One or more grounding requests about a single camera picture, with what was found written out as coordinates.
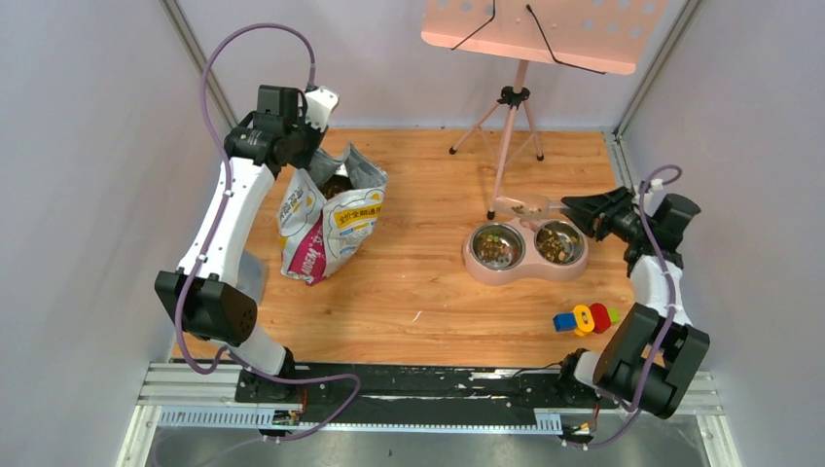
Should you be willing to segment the clear plastic scoop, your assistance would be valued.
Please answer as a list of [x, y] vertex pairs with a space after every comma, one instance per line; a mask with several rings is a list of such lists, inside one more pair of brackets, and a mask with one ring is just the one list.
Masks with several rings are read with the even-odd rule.
[[499, 196], [492, 206], [496, 212], [504, 212], [525, 220], [543, 220], [559, 213], [563, 207], [560, 200], [542, 195], [521, 194]]

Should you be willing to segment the pet food bag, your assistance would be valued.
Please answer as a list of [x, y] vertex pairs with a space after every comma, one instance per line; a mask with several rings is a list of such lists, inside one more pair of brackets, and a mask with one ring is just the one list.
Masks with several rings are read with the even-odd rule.
[[277, 210], [281, 274], [314, 285], [343, 267], [373, 233], [387, 182], [352, 142], [339, 156], [317, 150]]

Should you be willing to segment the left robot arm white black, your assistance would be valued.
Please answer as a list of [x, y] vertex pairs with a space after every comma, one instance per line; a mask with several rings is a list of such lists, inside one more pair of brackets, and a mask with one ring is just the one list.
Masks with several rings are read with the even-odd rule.
[[275, 402], [296, 394], [298, 376], [291, 351], [259, 325], [258, 300], [241, 286], [253, 263], [245, 245], [281, 169], [309, 166], [339, 103], [326, 87], [260, 86], [256, 108], [217, 140], [218, 181], [193, 242], [154, 283], [192, 370], [209, 375], [229, 355]]

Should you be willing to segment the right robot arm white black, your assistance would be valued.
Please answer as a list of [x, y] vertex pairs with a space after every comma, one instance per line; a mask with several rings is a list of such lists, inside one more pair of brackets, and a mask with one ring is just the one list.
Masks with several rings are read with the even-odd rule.
[[677, 249], [699, 206], [667, 194], [647, 215], [625, 187], [564, 197], [560, 204], [561, 213], [588, 237], [613, 234], [627, 244], [635, 302], [603, 351], [580, 348], [562, 360], [557, 397], [576, 407], [599, 390], [628, 403], [632, 412], [671, 417], [710, 347], [709, 335], [688, 318], [679, 287], [684, 262]]

